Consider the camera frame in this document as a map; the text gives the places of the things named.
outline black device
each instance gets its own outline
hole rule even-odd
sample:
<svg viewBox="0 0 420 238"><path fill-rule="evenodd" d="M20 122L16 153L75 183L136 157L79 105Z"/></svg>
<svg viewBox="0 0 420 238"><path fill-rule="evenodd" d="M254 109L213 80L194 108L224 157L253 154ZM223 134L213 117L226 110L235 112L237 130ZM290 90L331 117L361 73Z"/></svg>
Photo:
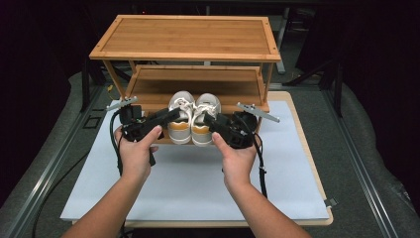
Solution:
<svg viewBox="0 0 420 238"><path fill-rule="evenodd" d="M152 129L161 125L166 126L167 123L172 122L179 118L180 108L173 110L164 108L148 117L142 116L142 106L126 105L120 109L120 122L122 126L123 137L128 141L141 141L145 138ZM161 133L158 140L163 138L164 134ZM150 154L151 166L156 164L154 155Z"/></svg>
<svg viewBox="0 0 420 238"><path fill-rule="evenodd" d="M217 132L234 149L244 149L253 145L254 132L257 130L257 117L249 112L234 112L232 119L219 113L216 118L207 112L204 124L209 131Z"/></svg>

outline dark background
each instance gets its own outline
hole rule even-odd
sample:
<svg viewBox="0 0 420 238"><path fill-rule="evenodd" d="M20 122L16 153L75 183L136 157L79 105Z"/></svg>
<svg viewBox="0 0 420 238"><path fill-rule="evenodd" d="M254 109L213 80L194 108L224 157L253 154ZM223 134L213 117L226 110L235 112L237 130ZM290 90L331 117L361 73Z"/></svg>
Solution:
<svg viewBox="0 0 420 238"><path fill-rule="evenodd" d="M49 135L93 46L117 14L204 15L205 5L142 1L2 1L0 75L3 80L1 197L3 204ZM212 15L280 15L269 4L212 6ZM321 8L298 67L327 60L343 40L349 17L363 13L342 60L344 81L369 115L386 167L420 210L420 17L416 3Z"/></svg>

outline metal bracket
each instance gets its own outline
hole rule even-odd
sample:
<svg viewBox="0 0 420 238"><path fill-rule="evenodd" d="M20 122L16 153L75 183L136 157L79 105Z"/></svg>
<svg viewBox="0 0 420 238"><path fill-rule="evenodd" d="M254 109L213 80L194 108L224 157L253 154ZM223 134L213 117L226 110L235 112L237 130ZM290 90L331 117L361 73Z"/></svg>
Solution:
<svg viewBox="0 0 420 238"><path fill-rule="evenodd" d="M239 108L242 108L244 111L249 112L251 114L254 114L256 116L260 116L260 117L266 118L268 120L271 120L271 121L274 121L274 122L277 122L277 123L280 122L280 118L273 117L273 116L269 115L268 113L265 113L265 112L259 110L255 106L255 104L253 104L253 105L245 105L245 104L241 104L241 102L238 102L237 106Z"/></svg>
<svg viewBox="0 0 420 238"><path fill-rule="evenodd" d="M339 204L339 202L336 200L335 197L331 198L331 199L325 199L324 200L325 206L327 208L333 208L334 206L336 206L337 204Z"/></svg>
<svg viewBox="0 0 420 238"><path fill-rule="evenodd" d="M139 98L137 98L137 96L135 96L135 97L133 97L133 98L128 98L128 97L126 97L126 99L124 99L123 101L121 101L121 102L119 102L119 103L117 103L117 104L115 104L115 105L108 106L108 107L106 108L106 110L107 110L107 111L111 111L111 110L114 110L114 109L116 109L116 108L120 108L120 107L126 106L126 105L128 105L128 104L131 104L131 103L133 103L133 102L137 102L137 101L139 101Z"/></svg>

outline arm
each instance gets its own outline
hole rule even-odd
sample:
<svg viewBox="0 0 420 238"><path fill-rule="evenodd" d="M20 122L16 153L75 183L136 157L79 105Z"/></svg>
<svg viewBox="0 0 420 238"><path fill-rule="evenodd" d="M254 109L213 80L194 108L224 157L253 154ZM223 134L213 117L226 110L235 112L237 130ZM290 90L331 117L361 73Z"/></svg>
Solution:
<svg viewBox="0 0 420 238"><path fill-rule="evenodd" d="M124 138L120 143L123 174L111 189L80 218L63 237L116 237L121 225L136 201L143 184L151 173L149 148L161 133L155 127L142 141L133 143ZM121 128L114 134L120 140Z"/></svg>
<svg viewBox="0 0 420 238"><path fill-rule="evenodd" d="M218 133L213 133L213 142L223 155L225 186L256 237L310 237L251 184L250 172L257 153L254 146L234 150Z"/></svg>

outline yellow shoe accent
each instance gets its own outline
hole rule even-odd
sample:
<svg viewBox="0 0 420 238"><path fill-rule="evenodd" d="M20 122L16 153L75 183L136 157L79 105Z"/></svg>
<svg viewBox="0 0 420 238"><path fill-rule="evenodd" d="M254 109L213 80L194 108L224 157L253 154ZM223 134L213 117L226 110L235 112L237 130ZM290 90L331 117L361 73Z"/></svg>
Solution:
<svg viewBox="0 0 420 238"><path fill-rule="evenodd" d="M208 126L200 126L200 127L199 126L193 126L192 131L196 134L202 134L202 135L210 132Z"/></svg>
<svg viewBox="0 0 420 238"><path fill-rule="evenodd" d="M172 130L182 131L188 129L188 123L186 122L171 122L169 127Z"/></svg>

